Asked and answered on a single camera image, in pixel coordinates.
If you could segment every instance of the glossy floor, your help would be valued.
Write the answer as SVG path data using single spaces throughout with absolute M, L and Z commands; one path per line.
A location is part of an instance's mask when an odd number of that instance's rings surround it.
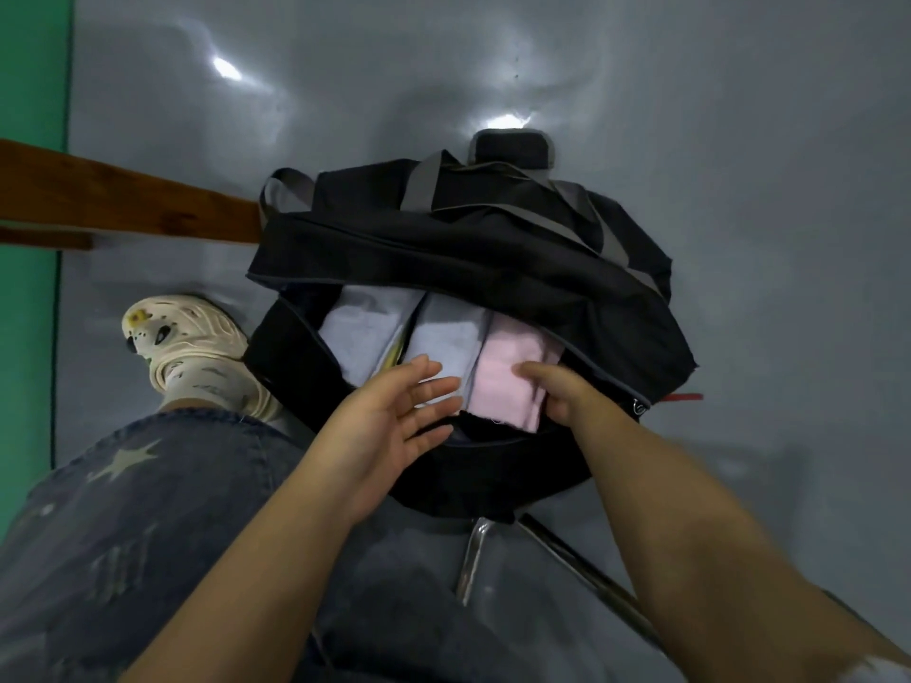
M 76 0 L 73 153 L 253 196 L 474 131 L 548 131 L 557 172 L 675 258 L 704 402 L 646 423 L 704 457 L 815 582 L 911 646 L 911 0 Z M 150 412 L 120 313 L 197 291 L 245 327 L 251 249 L 110 241 L 65 255 L 61 460 Z M 625 579 L 590 485 L 539 516 Z M 463 528 L 387 509 L 457 569 Z M 518 530 L 473 608 L 554 680 L 673 680 Z

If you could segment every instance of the pink towel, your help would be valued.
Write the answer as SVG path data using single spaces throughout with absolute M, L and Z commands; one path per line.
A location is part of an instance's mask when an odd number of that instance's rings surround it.
M 512 372 L 522 361 L 556 364 L 563 346 L 541 331 L 494 314 L 474 368 L 468 412 L 533 434 L 538 430 L 545 392 Z

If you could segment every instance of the star print on jeans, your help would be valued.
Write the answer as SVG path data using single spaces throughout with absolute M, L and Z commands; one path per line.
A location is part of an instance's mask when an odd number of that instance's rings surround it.
M 110 474 L 110 479 L 108 479 L 108 482 L 113 482 L 115 479 L 120 477 L 124 471 L 128 470 L 133 465 L 140 464 L 146 460 L 153 460 L 157 458 L 157 455 L 151 455 L 149 454 L 149 451 L 159 443 L 161 443 L 161 439 L 153 441 L 149 445 L 144 445 L 142 448 L 121 448 L 114 453 L 114 458 L 111 460 L 110 464 L 108 464 L 107 467 L 98 471 L 91 472 L 85 477 L 85 479 L 87 479 L 89 482 L 94 482 L 96 479 L 100 479 L 105 474 Z

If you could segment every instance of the folded cloth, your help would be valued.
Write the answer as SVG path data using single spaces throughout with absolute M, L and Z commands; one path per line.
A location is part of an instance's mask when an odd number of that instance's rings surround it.
M 345 285 L 326 314 L 320 337 L 352 386 L 364 383 L 382 367 L 383 358 L 402 340 L 423 289 Z
M 474 368 L 467 411 L 533 434 L 538 430 L 545 392 L 519 378 L 512 367 L 522 361 L 556 364 L 563 345 L 521 321 L 494 314 Z
M 462 379 L 455 393 L 431 402 L 452 395 L 465 397 L 471 391 L 474 364 L 481 352 L 492 314 L 490 309 L 482 309 L 455 297 L 435 292 L 427 295 L 421 309 L 418 309 L 415 329 L 402 361 L 428 354 L 430 359 L 443 364 L 443 369 L 435 378 L 458 376 Z

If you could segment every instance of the white towel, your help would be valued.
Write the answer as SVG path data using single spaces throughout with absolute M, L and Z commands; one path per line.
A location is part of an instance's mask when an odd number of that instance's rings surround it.
M 417 313 L 415 330 L 402 361 L 419 354 L 430 355 L 430 359 L 443 364 L 443 370 L 435 378 L 458 376 L 462 384 L 452 395 L 466 398 L 471 392 L 474 364 L 481 352 L 492 314 L 489 309 L 431 292 Z
M 345 285 L 326 314 L 320 337 L 342 366 L 342 377 L 363 386 L 401 337 L 423 289 Z

